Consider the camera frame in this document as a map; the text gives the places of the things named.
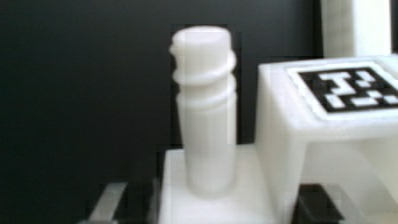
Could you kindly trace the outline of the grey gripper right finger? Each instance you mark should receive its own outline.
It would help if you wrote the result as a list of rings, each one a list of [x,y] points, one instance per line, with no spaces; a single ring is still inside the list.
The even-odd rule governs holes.
[[[291,224],[340,224],[344,217],[319,184],[301,184]]]

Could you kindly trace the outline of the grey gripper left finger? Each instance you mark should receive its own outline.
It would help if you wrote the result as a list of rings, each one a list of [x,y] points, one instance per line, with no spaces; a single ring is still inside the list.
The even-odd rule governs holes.
[[[88,217],[81,221],[77,221],[76,224],[157,224],[157,183],[152,183],[152,193],[147,202],[145,218],[140,220],[116,217],[116,212],[120,211],[120,205],[125,199],[127,183],[109,182],[104,186]]]

